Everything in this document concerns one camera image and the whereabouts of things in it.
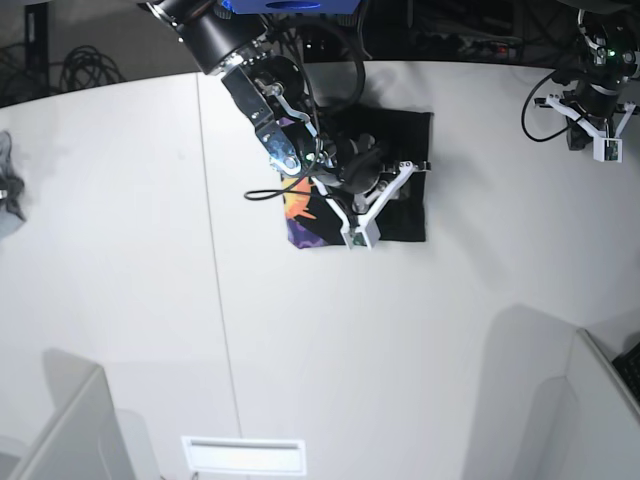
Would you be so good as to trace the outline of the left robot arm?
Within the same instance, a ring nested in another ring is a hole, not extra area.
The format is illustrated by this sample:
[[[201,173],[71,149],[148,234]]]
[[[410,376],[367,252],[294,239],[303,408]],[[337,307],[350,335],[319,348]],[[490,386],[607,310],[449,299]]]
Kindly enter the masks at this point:
[[[569,1],[577,11],[575,63],[559,67],[529,92],[520,113],[523,134],[536,143],[566,136],[571,151],[592,148],[601,163],[623,160],[622,134],[639,114],[634,101],[620,96],[639,79],[639,3],[637,1]],[[560,114],[565,126],[546,137],[527,128],[531,106]]]

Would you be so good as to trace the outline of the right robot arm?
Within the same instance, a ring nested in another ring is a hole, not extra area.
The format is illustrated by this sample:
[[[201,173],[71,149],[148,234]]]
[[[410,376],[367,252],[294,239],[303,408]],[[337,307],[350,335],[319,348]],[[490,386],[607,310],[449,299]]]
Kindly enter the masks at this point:
[[[324,19],[239,11],[229,1],[147,1],[201,72],[216,75],[253,127],[281,183],[246,193],[281,199],[289,242],[299,249],[427,239],[428,112],[361,103],[361,51]],[[345,99],[320,105],[293,32],[315,27],[340,41],[355,67]]]

